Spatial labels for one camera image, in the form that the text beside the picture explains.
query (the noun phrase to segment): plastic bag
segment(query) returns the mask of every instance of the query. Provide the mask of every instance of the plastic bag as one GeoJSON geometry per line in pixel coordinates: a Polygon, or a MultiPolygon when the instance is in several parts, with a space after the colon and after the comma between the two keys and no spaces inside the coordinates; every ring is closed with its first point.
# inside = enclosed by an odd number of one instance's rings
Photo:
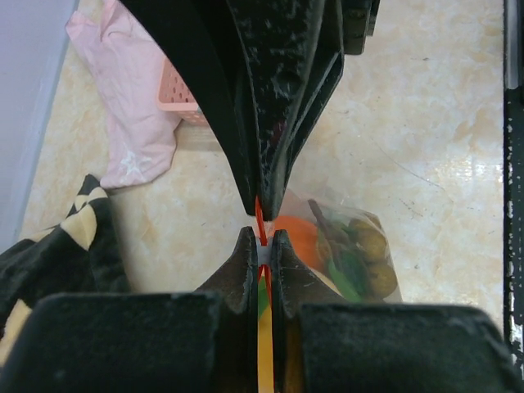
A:
{"type": "MultiPolygon", "coordinates": [[[[284,197],[280,215],[265,232],[285,229],[296,256],[333,291],[352,303],[402,301],[386,234],[374,214],[313,198],[284,197]]],[[[273,391],[271,311],[259,281],[259,391],[273,391]]]]}

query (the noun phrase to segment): pink cloth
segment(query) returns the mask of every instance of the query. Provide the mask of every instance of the pink cloth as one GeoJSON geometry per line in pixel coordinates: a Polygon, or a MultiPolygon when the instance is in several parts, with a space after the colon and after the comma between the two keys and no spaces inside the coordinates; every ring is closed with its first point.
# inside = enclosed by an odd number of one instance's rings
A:
{"type": "Polygon", "coordinates": [[[171,166],[180,122],[156,106],[163,52],[116,0],[104,0],[100,25],[75,12],[66,30],[106,107],[110,153],[101,185],[152,181],[171,166]]]}

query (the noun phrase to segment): pink basket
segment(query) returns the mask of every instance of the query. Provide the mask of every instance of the pink basket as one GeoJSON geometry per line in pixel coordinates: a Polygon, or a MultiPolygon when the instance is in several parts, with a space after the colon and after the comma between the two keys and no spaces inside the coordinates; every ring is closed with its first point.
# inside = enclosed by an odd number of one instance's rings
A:
{"type": "Polygon", "coordinates": [[[158,87],[157,104],[163,111],[177,112],[182,119],[191,124],[208,125],[195,97],[167,58],[158,87]]]}

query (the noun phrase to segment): beige marble surface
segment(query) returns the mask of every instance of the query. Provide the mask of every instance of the beige marble surface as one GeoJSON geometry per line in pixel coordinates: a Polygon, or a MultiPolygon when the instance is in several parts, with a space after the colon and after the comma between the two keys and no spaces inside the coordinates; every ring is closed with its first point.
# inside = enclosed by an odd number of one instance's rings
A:
{"type": "MultiPolygon", "coordinates": [[[[97,17],[99,0],[79,9],[97,17]]],[[[301,153],[291,183],[377,214],[403,297],[485,309],[502,324],[502,0],[388,0],[362,56],[301,153]]],[[[184,125],[172,168],[113,192],[137,291],[186,291],[228,257],[243,212],[213,135],[184,125]]],[[[65,216],[108,161],[105,114],[70,46],[23,236],[65,216]]]]}

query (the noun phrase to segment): black and beige cloth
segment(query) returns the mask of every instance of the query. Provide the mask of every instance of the black and beige cloth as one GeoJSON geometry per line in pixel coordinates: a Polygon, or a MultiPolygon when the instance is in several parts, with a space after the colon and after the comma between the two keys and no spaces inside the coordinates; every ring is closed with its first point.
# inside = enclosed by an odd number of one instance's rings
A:
{"type": "Polygon", "coordinates": [[[16,302],[62,292],[129,292],[106,192],[86,176],[67,217],[0,255],[0,339],[16,302]]]}

